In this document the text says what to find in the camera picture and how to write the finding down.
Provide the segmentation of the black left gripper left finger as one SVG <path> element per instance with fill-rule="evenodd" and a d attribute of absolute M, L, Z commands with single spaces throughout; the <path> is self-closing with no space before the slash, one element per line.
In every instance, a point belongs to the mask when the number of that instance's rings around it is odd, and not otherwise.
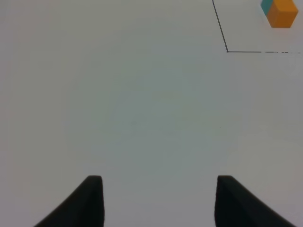
<path fill-rule="evenodd" d="M 103 180 L 88 176 L 56 209 L 36 224 L 37 227 L 103 227 Z"/>

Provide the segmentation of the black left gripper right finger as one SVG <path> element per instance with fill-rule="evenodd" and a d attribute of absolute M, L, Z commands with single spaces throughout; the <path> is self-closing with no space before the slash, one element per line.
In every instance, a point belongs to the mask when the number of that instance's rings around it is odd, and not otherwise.
<path fill-rule="evenodd" d="M 230 175 L 217 177 L 214 206 L 217 227 L 293 227 Z"/>

